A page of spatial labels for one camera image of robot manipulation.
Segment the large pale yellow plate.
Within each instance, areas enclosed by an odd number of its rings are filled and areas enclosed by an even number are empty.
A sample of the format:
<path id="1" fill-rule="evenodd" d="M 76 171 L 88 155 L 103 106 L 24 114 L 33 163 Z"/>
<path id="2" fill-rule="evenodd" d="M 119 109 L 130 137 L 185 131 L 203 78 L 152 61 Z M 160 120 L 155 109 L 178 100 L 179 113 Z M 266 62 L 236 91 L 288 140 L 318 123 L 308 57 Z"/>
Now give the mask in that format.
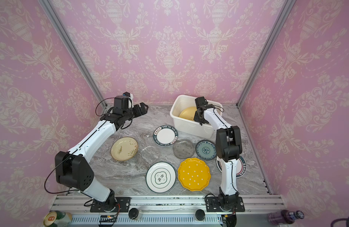
<path id="1" fill-rule="evenodd" d="M 196 107 L 188 107 L 180 113 L 179 117 L 186 120 L 194 121 L 194 116 L 196 114 L 196 111 L 197 111 Z"/>

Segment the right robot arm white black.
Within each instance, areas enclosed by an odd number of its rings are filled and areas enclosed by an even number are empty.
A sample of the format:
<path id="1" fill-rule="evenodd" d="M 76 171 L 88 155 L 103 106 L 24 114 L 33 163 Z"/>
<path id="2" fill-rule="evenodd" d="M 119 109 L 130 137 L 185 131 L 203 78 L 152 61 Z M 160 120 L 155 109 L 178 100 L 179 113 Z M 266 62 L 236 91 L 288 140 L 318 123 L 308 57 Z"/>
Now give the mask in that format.
<path id="1" fill-rule="evenodd" d="M 216 131 L 215 148 L 222 165 L 219 200 L 224 204 L 230 204 L 239 197 L 236 168 L 243 150 L 240 128 L 225 121 L 218 113 L 218 110 L 221 111 L 223 108 L 210 104 L 205 97 L 197 97 L 195 105 L 197 108 L 195 122 L 200 125 L 210 124 Z"/>

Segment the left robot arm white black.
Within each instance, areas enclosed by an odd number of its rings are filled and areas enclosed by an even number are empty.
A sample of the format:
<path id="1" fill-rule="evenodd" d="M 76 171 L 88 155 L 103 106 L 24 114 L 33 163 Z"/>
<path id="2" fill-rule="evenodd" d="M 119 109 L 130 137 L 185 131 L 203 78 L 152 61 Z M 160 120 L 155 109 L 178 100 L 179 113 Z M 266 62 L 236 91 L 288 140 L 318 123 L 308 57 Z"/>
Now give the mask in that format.
<path id="1" fill-rule="evenodd" d="M 69 151 L 61 151 L 55 156 L 57 183 L 74 188 L 105 206 L 109 211 L 113 210 L 118 203 L 115 192 L 96 179 L 89 163 L 110 136 L 121 129 L 127 121 L 147 114 L 148 108 L 149 106 L 144 103 L 131 108 L 110 108 L 84 139 Z"/>

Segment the white plate red green rim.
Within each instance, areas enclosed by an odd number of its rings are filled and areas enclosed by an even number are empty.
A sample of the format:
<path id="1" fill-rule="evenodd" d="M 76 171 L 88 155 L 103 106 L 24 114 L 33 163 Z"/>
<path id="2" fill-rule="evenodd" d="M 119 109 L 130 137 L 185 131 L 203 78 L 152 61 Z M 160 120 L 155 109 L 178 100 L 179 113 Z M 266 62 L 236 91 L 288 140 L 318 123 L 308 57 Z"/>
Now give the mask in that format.
<path id="1" fill-rule="evenodd" d="M 219 171 L 222 172 L 222 164 L 221 164 L 220 158 L 217 157 L 216 161 L 217 161 L 217 167 L 218 167 Z M 247 168 L 246 162 L 245 162 L 244 158 L 240 155 L 238 162 L 237 162 L 236 178 L 242 177 L 246 172 L 246 168 Z"/>

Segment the yellow scalloped dotted plate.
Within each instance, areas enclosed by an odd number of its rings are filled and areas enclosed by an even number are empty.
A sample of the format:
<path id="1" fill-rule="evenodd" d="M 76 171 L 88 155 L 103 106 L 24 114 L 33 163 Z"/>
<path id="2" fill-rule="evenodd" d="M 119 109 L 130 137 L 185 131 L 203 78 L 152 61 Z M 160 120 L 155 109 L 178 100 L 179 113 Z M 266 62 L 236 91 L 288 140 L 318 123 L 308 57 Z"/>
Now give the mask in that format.
<path id="1" fill-rule="evenodd" d="M 178 179 L 185 189 L 197 192 L 209 185 L 211 173 L 204 161 L 198 158 L 188 158 L 178 168 Z"/>

